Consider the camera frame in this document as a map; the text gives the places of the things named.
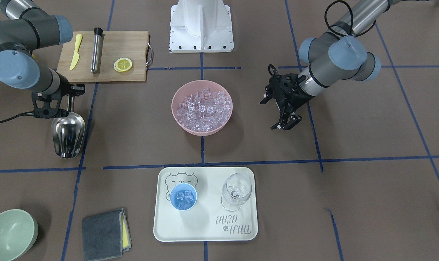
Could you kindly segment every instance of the wooden cutting board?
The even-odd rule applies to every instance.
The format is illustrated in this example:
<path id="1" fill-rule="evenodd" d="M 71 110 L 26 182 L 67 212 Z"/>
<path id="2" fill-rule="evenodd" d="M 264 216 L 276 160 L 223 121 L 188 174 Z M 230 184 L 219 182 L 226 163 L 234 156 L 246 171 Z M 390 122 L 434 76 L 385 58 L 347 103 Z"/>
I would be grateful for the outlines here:
<path id="1" fill-rule="evenodd" d="M 79 61 L 70 71 L 75 38 L 79 33 L 83 35 L 78 51 Z M 148 41 L 148 31 L 104 31 L 100 71 L 92 73 L 94 31 L 74 32 L 73 39 L 63 45 L 57 72 L 65 76 L 71 83 L 145 81 Z M 117 72 L 113 69 L 113 64 L 122 57 L 129 58 L 133 63 L 133 68 L 126 72 Z"/>

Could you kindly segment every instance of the metal scoop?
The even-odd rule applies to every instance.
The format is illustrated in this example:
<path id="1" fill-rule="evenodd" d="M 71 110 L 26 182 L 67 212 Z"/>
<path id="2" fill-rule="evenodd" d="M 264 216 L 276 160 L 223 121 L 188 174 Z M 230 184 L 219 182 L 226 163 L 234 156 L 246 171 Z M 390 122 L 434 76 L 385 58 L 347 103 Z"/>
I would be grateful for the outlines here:
<path id="1" fill-rule="evenodd" d="M 69 115 L 52 121 L 52 138 L 55 153 L 62 158 L 71 159 L 79 154 L 83 142 L 85 123 L 79 114 L 73 112 L 74 96 L 68 97 Z"/>

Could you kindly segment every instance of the green bowl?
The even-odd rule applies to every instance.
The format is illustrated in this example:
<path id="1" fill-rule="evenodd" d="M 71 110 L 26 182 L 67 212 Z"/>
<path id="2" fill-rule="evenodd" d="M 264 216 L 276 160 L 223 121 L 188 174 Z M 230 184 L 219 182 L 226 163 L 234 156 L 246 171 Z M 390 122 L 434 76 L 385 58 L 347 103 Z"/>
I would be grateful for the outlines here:
<path id="1" fill-rule="evenodd" d="M 38 223 L 24 210 L 0 213 L 0 261 L 12 261 L 26 253 L 36 241 Z"/>

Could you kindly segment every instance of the gray cloth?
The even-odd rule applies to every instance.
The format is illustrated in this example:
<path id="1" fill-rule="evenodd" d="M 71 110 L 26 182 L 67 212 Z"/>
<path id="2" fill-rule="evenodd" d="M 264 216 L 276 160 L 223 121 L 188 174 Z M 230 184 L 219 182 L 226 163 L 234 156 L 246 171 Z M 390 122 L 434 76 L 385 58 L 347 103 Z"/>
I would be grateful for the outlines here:
<path id="1" fill-rule="evenodd" d="M 98 261 L 122 256 L 120 216 L 124 209 L 83 219 L 83 254 L 85 261 Z"/>

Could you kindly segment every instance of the clear glass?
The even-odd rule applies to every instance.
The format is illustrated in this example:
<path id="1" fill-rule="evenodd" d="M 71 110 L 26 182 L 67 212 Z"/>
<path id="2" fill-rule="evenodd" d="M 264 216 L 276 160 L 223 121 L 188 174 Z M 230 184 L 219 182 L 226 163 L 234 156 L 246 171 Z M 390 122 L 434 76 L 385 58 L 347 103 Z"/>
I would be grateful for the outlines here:
<path id="1" fill-rule="evenodd" d="M 221 204 L 227 211 L 241 209 L 251 195 L 251 182 L 247 175 L 232 174 L 223 185 Z"/>

